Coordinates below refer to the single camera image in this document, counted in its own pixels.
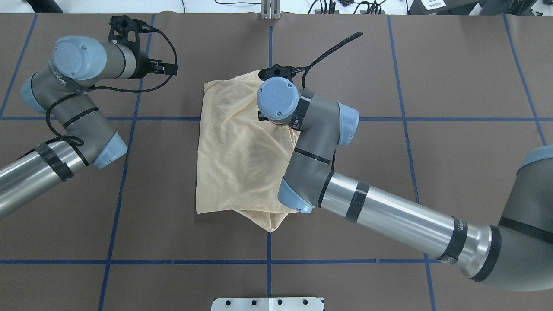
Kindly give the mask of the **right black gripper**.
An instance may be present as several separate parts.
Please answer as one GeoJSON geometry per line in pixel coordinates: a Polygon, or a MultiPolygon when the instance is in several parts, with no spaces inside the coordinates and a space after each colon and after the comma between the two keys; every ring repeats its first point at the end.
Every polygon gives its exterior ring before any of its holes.
{"type": "Polygon", "coordinates": [[[290,82],[293,82],[293,77],[296,75],[293,70],[293,66],[275,64],[272,67],[261,69],[257,76],[261,79],[261,81],[266,81],[272,77],[282,77],[288,79],[290,82]]]}

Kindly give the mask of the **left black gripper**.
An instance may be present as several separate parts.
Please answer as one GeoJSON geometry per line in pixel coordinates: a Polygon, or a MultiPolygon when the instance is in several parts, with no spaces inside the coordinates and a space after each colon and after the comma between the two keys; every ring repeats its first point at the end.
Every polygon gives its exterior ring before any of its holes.
{"type": "Polygon", "coordinates": [[[150,33],[152,26],[138,19],[132,19],[127,15],[112,16],[109,22],[111,29],[108,41],[120,47],[126,47],[133,54],[134,65],[126,65],[122,74],[125,79],[141,79],[148,73],[152,65],[151,73],[159,75],[177,75],[177,65],[162,61],[152,61],[145,51],[141,49],[140,33],[150,33]]]}

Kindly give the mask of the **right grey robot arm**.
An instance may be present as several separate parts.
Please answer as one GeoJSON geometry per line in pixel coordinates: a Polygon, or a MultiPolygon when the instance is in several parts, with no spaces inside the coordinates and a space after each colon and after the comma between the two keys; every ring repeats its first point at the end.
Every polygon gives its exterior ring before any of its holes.
{"type": "Polygon", "coordinates": [[[319,96],[292,78],[307,67],[262,69],[257,91],[259,118],[299,132],[282,178],[278,200],[308,214],[318,207],[441,263],[464,277],[508,291],[552,288],[552,146],[531,150],[521,162],[498,222],[471,224],[420,203],[416,171],[413,199],[335,172],[332,156],[358,128],[358,111],[319,96]]]}

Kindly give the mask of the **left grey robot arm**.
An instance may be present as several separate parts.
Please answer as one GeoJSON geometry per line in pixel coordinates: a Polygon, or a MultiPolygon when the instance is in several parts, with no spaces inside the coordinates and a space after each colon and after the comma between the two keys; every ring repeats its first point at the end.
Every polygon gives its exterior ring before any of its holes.
{"type": "Polygon", "coordinates": [[[112,16],[107,41],[70,35],[59,39],[46,68],[35,72],[20,89],[23,101],[43,114],[53,138],[38,144],[1,170],[1,217],[89,165],[104,168],[127,153],[128,147],[89,94],[103,79],[142,79],[150,73],[177,75],[177,63],[148,57],[141,33],[158,28],[127,15],[112,16]]]}

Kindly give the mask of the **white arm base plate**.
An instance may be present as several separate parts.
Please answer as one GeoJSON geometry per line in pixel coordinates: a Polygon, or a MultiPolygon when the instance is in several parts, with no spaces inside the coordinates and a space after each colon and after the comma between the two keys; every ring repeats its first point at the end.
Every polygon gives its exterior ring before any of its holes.
{"type": "Polygon", "coordinates": [[[217,298],[212,311],[325,311],[320,297],[217,298]]]}

